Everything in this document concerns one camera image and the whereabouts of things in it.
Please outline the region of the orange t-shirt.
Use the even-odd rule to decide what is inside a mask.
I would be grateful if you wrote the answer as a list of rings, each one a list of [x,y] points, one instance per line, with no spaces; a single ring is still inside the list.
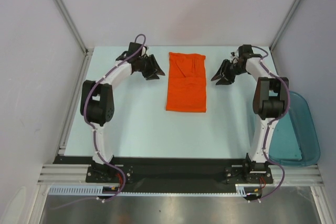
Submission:
[[[207,106],[205,55],[169,53],[166,110],[205,113]]]

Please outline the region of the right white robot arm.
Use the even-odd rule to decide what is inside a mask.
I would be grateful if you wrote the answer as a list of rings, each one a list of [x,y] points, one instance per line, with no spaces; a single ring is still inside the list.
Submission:
[[[212,77],[216,85],[230,85],[236,76],[249,74],[256,81],[253,97],[253,112],[256,114],[256,128],[250,151],[237,172],[228,168],[226,179],[237,177],[240,183],[271,183],[269,148],[278,121],[290,108],[289,80],[272,73],[264,64],[268,57],[253,51],[253,45],[241,45],[232,52],[232,59],[223,60]]]

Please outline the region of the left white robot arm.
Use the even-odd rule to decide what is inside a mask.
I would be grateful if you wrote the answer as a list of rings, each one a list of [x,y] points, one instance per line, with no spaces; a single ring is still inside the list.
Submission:
[[[94,148],[88,182],[108,183],[114,178],[118,178],[119,183],[124,182],[122,170],[111,164],[113,151],[105,147],[104,127],[113,118],[113,92],[123,80],[135,72],[140,72],[145,80],[157,80],[165,75],[148,49],[144,42],[130,42],[128,49],[116,58],[105,75],[97,81],[85,80],[82,84],[80,113],[91,127]]]

